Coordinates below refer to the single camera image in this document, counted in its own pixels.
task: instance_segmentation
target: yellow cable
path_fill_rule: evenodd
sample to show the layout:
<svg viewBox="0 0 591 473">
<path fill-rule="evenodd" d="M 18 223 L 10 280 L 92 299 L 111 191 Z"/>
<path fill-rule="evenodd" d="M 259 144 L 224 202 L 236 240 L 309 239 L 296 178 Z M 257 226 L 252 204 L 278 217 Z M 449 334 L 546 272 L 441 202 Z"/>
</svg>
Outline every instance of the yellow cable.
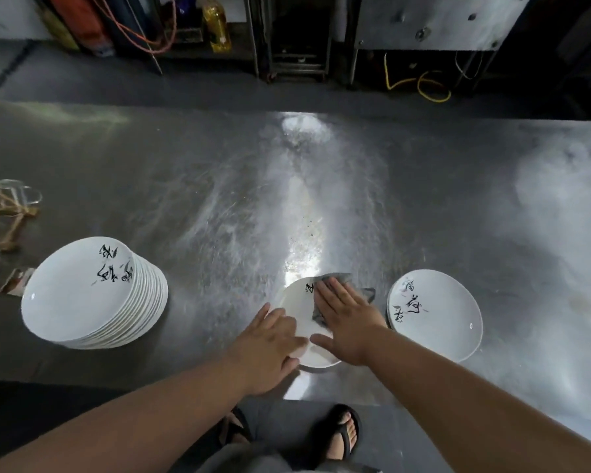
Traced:
<svg viewBox="0 0 591 473">
<path fill-rule="evenodd" d="M 402 79 L 401 81 L 396 81 L 392 86 L 390 86 L 389 85 L 389 74 L 387 73 L 387 53 L 385 53 L 385 55 L 383 56 L 383 67 L 385 68 L 385 85 L 387 86 L 387 90 L 388 91 L 394 89 L 396 86 L 399 86 L 400 84 L 403 84 L 403 83 L 406 83 L 406 82 L 416 81 L 417 82 L 416 83 L 416 88 L 418 89 L 418 92 L 426 100 L 429 100 L 431 102 L 447 102 L 447 101 L 449 101 L 451 99 L 451 91 L 450 91 L 449 88 L 447 88 L 441 82 L 438 82 L 438 81 L 436 81 L 434 79 L 425 78 L 425 76 L 428 75 L 429 73 L 440 73 L 441 71 L 425 71 L 418 78 Z M 442 89 L 446 89 L 447 90 L 447 96 L 444 97 L 444 98 L 440 98 L 440 99 L 438 99 L 438 98 L 432 98 L 431 96 L 429 96 L 428 94 L 426 94 L 424 91 L 422 91 L 422 89 L 420 89 L 420 83 L 422 83 L 422 82 L 431 83 L 431 84 L 434 84 L 436 86 L 441 87 Z"/>
</svg>

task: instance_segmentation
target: floor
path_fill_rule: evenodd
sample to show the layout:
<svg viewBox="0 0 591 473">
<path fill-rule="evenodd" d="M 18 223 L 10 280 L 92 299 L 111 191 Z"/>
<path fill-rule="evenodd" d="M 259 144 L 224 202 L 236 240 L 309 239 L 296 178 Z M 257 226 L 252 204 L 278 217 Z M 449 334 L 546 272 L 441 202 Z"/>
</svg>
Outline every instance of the floor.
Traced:
<svg viewBox="0 0 591 473">
<path fill-rule="evenodd" d="M 166 106 L 227 111 L 333 112 L 365 117 L 532 117 L 535 100 L 483 93 L 444 104 L 417 93 L 349 91 L 328 82 L 267 85 L 238 67 L 163 63 L 164 76 L 148 61 L 98 59 L 46 44 L 0 41 L 0 98 L 8 101 Z M 42 385 L 0 383 L 0 455 L 87 409 L 118 395 Z M 307 466 L 305 439 L 331 408 L 315 402 L 250 398 L 242 408 L 258 439 Z M 355 460 L 385 472 L 450 471 L 438 451 L 401 407 L 357 407 L 363 423 Z M 176 465 L 192 470 L 212 452 L 206 437 Z"/>
</svg>

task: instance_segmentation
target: flip-flop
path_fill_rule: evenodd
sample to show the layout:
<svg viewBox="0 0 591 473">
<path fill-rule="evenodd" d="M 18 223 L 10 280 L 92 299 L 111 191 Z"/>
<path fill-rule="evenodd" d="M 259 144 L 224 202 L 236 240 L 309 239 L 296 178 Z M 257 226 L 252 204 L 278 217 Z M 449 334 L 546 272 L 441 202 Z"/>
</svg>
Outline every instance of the flip-flop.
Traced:
<svg viewBox="0 0 591 473">
<path fill-rule="evenodd" d="M 239 407 L 234 407 L 232 409 L 232 413 L 234 414 L 236 419 L 241 423 L 241 425 L 243 425 L 243 427 L 240 427 L 240 426 L 236 425 L 235 423 L 228 422 L 228 433 L 226 435 L 226 442 L 225 442 L 225 444 L 222 445 L 221 441 L 219 439 L 217 439 L 217 441 L 219 442 L 219 446 L 225 446 L 225 445 L 229 445 L 230 443 L 232 443 L 232 438 L 237 433 L 239 435 L 242 435 L 248 442 L 250 442 L 250 443 L 253 442 L 254 440 L 252 438 L 252 431 L 250 430 L 250 426 L 248 425 L 248 421 L 245 418 L 245 415 L 243 414 L 241 409 Z"/>
<path fill-rule="evenodd" d="M 350 417 L 352 418 L 353 422 L 355 423 L 355 429 L 357 430 L 357 440 L 355 442 L 355 446 L 353 446 L 352 449 L 350 448 L 350 435 L 348 435 L 348 427 L 347 427 L 348 422 L 340 423 L 341 419 L 346 414 L 346 412 L 350 413 Z M 337 433 L 339 433 L 341 435 L 342 440 L 343 440 L 342 460 L 347 460 L 348 458 L 350 458 L 350 456 L 357 449 L 357 446 L 359 445 L 359 442 L 360 442 L 361 437 L 363 435 L 361 418 L 359 418 L 359 415 L 357 414 L 355 409 L 353 409 L 347 405 L 344 405 L 344 404 L 337 404 L 331 409 L 330 413 L 326 417 L 326 420 L 324 420 L 324 423 L 325 423 L 326 430 L 332 432 L 330 435 L 330 439 L 328 440 L 328 446 L 326 447 L 326 451 L 328 451 L 328 447 L 330 446 L 330 444 L 333 440 L 333 437 Z"/>
</svg>

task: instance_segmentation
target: person's right arm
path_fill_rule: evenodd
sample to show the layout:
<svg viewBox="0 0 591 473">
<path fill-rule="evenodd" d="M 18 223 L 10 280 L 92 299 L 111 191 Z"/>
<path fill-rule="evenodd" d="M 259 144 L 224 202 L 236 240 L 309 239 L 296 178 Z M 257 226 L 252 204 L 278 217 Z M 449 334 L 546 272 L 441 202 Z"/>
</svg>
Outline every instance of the person's right arm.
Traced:
<svg viewBox="0 0 591 473">
<path fill-rule="evenodd" d="M 465 368 L 388 329 L 350 286 L 316 284 L 333 339 L 311 341 L 366 365 L 407 408 L 456 473 L 591 472 L 591 442 Z"/>
</svg>

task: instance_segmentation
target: forearm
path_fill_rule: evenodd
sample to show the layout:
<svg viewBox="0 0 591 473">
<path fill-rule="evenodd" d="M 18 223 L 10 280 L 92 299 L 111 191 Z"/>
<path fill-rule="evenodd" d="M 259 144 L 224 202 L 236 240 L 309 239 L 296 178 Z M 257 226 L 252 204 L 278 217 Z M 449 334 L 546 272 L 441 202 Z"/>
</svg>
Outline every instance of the forearm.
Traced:
<svg viewBox="0 0 591 473">
<path fill-rule="evenodd" d="M 71 420 L 0 460 L 0 471 L 164 472 L 241 400 L 245 379 L 218 360 Z"/>
<path fill-rule="evenodd" d="M 457 473 L 591 472 L 591 443 L 465 368 L 388 329 L 367 365 Z"/>
</svg>

